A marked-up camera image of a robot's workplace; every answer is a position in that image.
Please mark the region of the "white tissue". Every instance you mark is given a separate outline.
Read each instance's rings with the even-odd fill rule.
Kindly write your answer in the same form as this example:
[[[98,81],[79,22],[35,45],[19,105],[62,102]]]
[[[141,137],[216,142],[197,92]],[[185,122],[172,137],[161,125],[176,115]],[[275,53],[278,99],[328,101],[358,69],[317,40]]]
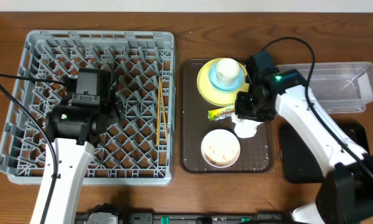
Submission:
[[[262,122],[257,122],[249,119],[240,119],[236,114],[231,116],[232,122],[235,124],[234,132],[239,138],[252,138],[256,135],[257,129]]]

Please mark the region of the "yellow plate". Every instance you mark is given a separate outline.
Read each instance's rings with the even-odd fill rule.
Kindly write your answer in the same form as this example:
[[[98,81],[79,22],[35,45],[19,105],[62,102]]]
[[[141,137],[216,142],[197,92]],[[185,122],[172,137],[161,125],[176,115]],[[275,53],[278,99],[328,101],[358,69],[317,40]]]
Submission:
[[[216,89],[210,81],[209,73],[212,70],[214,76],[216,64],[222,60],[222,58],[215,58],[205,63],[199,70],[197,75],[197,88],[202,97],[209,103],[216,106],[232,106],[235,103],[237,93],[239,91],[247,92],[249,84],[245,81],[247,77],[247,71],[245,67],[239,62],[240,73],[242,74],[241,85],[234,91],[221,91]]]

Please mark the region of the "yellow green snack wrapper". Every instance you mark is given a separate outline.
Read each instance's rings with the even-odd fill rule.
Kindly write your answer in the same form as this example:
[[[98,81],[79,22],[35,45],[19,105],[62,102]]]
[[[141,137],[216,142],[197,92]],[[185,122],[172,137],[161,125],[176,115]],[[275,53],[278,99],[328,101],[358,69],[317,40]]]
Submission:
[[[235,113],[235,107],[234,106],[226,106],[226,107],[223,107],[223,108],[217,108],[217,109],[214,109],[214,110],[209,110],[207,112],[207,118],[210,121],[217,121],[217,120],[229,117],[234,113]]]

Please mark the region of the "white bowl with rice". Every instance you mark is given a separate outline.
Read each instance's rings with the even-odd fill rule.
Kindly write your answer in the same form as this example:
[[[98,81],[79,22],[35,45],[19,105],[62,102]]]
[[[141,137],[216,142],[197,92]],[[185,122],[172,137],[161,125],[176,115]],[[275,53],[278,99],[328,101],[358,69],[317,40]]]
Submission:
[[[219,169],[232,166],[239,158],[240,143],[233,133],[215,129],[207,133],[201,142],[201,154],[211,166]]]

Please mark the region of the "wooden chopstick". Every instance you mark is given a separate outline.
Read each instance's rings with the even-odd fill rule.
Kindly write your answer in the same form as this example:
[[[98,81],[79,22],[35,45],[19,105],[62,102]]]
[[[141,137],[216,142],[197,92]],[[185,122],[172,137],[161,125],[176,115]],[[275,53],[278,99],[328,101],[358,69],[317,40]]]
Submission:
[[[160,97],[161,97],[161,109],[163,114],[163,123],[164,123],[164,136],[166,142],[168,142],[168,127],[167,127],[167,119],[166,119],[166,112],[165,112],[165,105],[164,105],[164,92],[163,92],[163,81],[159,78],[159,86],[160,86]]]
[[[156,123],[156,146],[160,142],[160,124],[161,124],[161,77],[158,76],[158,102],[157,102],[157,123]]]

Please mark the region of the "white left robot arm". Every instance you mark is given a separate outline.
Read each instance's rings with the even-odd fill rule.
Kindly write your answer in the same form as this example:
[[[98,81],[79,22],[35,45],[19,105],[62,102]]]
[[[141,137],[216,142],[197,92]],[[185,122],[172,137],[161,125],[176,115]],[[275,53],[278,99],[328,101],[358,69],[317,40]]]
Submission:
[[[123,119],[113,72],[81,68],[47,113],[45,167],[31,223],[73,223],[87,168],[107,128]]]

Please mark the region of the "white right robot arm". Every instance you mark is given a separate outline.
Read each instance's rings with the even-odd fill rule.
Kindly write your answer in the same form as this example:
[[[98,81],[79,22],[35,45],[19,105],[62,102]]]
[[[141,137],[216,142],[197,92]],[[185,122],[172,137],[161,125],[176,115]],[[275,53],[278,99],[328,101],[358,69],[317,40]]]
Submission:
[[[268,52],[244,61],[247,92],[237,93],[235,113],[257,122],[276,115],[298,133],[324,177],[314,202],[292,211],[296,223],[359,223],[373,217],[373,156],[355,143],[316,102],[296,69],[279,71]]]

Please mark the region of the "grey plastic dishwasher rack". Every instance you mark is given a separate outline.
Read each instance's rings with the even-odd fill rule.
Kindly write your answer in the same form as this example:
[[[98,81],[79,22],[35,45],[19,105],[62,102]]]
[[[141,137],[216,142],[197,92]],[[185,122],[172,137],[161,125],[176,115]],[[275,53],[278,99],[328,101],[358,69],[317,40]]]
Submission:
[[[167,185],[172,179],[176,54],[170,32],[33,30],[28,33],[0,142],[0,172],[15,184],[39,184],[45,117],[67,91],[64,77],[81,68],[113,72],[124,118],[101,135],[86,185]],[[161,109],[156,146],[158,76],[163,81],[168,142]]]

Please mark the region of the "light blue bowl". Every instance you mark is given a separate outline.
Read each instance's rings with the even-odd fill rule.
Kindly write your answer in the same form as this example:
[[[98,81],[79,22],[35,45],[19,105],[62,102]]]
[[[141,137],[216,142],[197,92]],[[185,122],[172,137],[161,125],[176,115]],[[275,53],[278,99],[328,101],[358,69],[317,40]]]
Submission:
[[[230,84],[221,84],[219,82],[219,76],[218,76],[217,71],[216,71],[216,66],[217,66],[217,62],[214,63],[213,66],[211,66],[211,68],[209,70],[209,81],[210,81],[211,85],[214,88],[216,88],[217,90],[223,91],[223,92],[235,91],[236,89],[241,87],[242,84],[245,82],[244,72],[242,70],[242,67],[239,66],[240,67],[239,68],[239,73],[230,82]]]

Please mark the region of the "white cup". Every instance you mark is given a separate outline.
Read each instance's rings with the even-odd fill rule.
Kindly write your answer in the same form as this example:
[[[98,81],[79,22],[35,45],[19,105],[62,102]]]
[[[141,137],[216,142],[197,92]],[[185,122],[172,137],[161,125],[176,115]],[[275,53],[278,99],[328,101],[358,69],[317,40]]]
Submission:
[[[217,62],[216,71],[221,84],[230,84],[230,82],[239,73],[239,64],[232,58],[223,58]]]

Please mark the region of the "black tray bin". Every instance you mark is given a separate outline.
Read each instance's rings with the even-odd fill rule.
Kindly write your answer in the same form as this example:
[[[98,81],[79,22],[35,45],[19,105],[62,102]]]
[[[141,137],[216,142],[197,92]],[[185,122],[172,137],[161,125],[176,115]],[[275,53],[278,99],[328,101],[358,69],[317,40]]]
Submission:
[[[370,152],[366,130],[357,121],[340,121],[337,125],[366,152]],[[287,181],[293,184],[321,183],[324,180],[315,157],[289,124],[280,128],[280,152]]]

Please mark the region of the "clear plastic bin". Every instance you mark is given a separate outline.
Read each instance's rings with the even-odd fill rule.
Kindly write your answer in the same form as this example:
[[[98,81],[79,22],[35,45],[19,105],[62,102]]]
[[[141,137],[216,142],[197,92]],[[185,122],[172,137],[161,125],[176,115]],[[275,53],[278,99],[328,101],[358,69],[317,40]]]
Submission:
[[[373,102],[373,63],[317,63],[310,88],[327,113],[360,113]]]

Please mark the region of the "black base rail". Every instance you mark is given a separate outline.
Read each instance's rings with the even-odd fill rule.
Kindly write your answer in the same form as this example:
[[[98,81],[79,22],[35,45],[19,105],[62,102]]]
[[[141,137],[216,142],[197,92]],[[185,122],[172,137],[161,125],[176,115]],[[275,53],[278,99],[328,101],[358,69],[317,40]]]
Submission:
[[[294,223],[292,218],[280,212],[253,214],[203,214],[156,213],[154,210],[124,210],[104,203],[87,213],[78,213],[75,223],[128,223],[128,224],[231,224],[231,223]]]

